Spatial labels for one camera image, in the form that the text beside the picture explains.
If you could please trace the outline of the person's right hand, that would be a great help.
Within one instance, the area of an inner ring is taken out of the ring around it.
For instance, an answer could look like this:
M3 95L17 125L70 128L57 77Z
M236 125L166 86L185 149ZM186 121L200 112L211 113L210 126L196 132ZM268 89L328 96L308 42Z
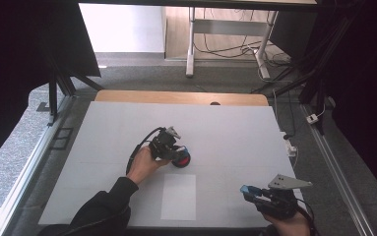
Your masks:
M299 212L292 218L279 220L267 214L263 217L271 222L280 236L311 236L307 219Z

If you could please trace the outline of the black curtain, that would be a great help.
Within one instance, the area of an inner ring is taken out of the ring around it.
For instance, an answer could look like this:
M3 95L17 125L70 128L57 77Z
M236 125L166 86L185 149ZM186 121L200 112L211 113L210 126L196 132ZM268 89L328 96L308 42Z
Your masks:
M316 17L311 46L336 30L341 16L353 18L321 77L336 103L337 127L377 179L377 0L321 3L329 9Z
M100 75L79 4L0 0L0 147L56 74Z

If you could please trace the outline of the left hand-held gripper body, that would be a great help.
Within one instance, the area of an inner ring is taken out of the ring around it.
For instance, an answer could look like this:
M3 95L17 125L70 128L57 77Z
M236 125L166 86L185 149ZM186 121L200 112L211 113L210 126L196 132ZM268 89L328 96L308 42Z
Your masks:
M172 126L168 128L159 127L158 134L149 143L153 159L170 160L170 156L176 153L172 148L176 146L176 140L180 138L181 136Z

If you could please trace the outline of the white paper sheet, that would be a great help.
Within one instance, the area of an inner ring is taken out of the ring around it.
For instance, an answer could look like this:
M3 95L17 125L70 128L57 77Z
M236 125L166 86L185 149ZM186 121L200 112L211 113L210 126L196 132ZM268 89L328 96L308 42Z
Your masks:
M196 176L165 174L162 192L161 219L196 219Z

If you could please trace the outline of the person's left hand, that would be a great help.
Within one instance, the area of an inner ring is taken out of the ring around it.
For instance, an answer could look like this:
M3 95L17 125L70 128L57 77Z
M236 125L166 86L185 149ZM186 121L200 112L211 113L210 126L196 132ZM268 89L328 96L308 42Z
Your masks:
M136 185L141 184L150 175L155 173L159 168L167 165L169 160L155 160L149 147L142 147L136 154L133 163L126 177L132 180Z

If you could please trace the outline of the aluminium rail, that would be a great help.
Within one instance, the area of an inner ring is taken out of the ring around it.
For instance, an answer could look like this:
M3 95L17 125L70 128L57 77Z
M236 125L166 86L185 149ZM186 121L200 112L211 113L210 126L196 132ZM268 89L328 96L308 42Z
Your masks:
M370 220L362 208L360 201L356 197L350 183L345 177L345 174L337 161L336 156L334 155L334 152L326 139L326 136L322 135L314 124L309 124L307 121L304 121L304 123L310 130L310 133L322 154L324 162L326 163L338 191L341 194L342 200L346 205L347 212L350 215L359 236L377 236Z
M43 159L46 151L49 149L50 143L55 137L56 132L66 119L75 96L65 95L57 107L60 114L51 122L46 122L40 132L38 141L31 154L28 156L22 170L19 172L16 181L13 183L10 192L7 194L3 204L0 206L0 236L4 234L8 225L12 221L16 208L18 207L32 176Z

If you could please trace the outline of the round red ink pad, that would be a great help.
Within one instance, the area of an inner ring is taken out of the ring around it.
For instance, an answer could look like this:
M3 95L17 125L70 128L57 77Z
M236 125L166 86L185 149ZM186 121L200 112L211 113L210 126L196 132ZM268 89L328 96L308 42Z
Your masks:
M171 163L177 168L184 168L189 165L191 161L191 155L190 153L187 153L187 154L182 153L182 152L180 153L182 154L182 158L178 162L171 161Z

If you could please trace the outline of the white metal desk frame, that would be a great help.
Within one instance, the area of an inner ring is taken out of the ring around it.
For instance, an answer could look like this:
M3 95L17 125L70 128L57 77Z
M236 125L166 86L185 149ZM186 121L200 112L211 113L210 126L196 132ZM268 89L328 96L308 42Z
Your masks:
M202 33L260 36L262 39L261 45L258 49L253 49L252 52L258 64L259 75L263 80L268 80L270 74L264 60L264 53L266 52L266 46L273 26L275 25L277 15L277 11L269 11L267 20L264 22L197 19L195 8L189 7L189 45L186 59L186 77L192 78L194 75L194 36L196 33Z

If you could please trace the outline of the white wall panel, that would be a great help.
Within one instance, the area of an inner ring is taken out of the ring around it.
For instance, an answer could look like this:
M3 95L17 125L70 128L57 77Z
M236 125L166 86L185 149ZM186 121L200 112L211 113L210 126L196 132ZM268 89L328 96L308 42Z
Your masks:
M79 4L94 52L164 53L165 9Z

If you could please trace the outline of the white power strip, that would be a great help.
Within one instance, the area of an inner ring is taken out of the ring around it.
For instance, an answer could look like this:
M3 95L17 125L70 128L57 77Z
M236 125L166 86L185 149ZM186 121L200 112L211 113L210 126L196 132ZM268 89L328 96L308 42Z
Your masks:
M297 157L297 147L293 146L289 140L290 135L286 132L281 132L282 138L285 143L285 149L289 157Z

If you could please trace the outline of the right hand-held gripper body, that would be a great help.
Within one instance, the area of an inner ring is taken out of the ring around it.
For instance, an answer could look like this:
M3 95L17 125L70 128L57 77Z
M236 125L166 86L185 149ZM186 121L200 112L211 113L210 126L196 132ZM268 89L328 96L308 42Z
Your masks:
M292 218L298 208L294 189L312 187L310 181L303 181L278 174L269 184L267 190L272 192L269 198L258 197L265 203L261 206L255 205L258 211L279 220Z

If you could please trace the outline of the blue stamp cap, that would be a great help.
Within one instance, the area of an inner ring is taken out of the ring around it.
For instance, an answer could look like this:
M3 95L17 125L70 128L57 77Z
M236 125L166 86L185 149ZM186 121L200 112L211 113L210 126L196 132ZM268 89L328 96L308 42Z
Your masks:
M254 186L243 185L240 188L240 192L242 194L248 194L248 195L252 195L252 196L260 196L261 195L261 190L257 187L254 187Z

